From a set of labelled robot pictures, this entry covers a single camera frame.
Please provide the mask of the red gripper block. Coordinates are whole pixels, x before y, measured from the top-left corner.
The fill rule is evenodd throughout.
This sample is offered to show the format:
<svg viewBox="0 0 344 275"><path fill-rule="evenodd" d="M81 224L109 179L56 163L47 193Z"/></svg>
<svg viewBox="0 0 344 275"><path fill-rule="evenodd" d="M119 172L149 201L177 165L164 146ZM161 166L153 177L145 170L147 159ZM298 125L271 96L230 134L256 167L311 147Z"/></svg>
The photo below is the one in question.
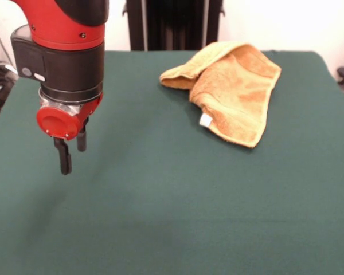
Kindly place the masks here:
<svg viewBox="0 0 344 275"><path fill-rule="evenodd" d="M40 108L36 114L38 126L45 134L53 137L54 146L60 158L61 173L68 175L72 171L72 163L68 145L64 139L71 140L76 137L77 149L80 152L87 149L86 125L90 115L96 111L103 99L103 94L79 105L52 101L41 91L38 95L40 98Z"/></svg>

